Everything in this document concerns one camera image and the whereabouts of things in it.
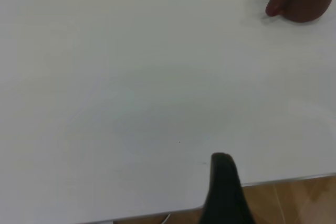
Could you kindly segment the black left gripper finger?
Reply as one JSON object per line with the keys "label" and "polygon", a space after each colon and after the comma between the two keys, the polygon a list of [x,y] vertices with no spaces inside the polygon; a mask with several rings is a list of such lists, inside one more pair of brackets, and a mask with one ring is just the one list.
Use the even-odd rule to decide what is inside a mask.
{"label": "black left gripper finger", "polygon": [[209,191],[199,223],[255,223],[238,170],[226,153],[211,155]]}

